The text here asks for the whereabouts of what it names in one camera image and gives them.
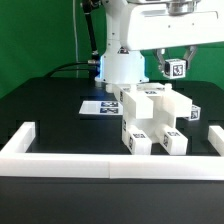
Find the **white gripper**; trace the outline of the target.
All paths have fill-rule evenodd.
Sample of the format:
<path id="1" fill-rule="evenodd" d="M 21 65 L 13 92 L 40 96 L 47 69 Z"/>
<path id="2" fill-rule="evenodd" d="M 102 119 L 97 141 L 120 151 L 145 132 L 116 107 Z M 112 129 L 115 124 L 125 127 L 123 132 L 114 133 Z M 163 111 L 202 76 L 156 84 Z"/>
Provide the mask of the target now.
<path id="1" fill-rule="evenodd" d="M 150 50 L 164 72 L 164 49 L 187 46 L 183 59 L 190 69 L 197 44 L 224 41 L 224 0 L 201 0 L 194 12 L 173 16 L 165 4 L 128 4 L 124 9 L 124 46 Z"/>

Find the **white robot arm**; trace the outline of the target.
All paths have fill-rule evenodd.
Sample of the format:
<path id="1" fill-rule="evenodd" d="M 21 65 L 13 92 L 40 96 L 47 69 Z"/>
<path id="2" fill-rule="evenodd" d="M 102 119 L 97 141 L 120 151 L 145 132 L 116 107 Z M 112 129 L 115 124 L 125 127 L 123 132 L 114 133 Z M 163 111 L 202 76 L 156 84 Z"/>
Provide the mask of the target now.
<path id="1" fill-rule="evenodd" d="M 143 50 L 154 53 L 165 77 L 182 78 L 198 45 L 224 41 L 224 0 L 82 0 L 86 19 L 100 6 L 107 40 L 98 82 L 146 82 Z"/>

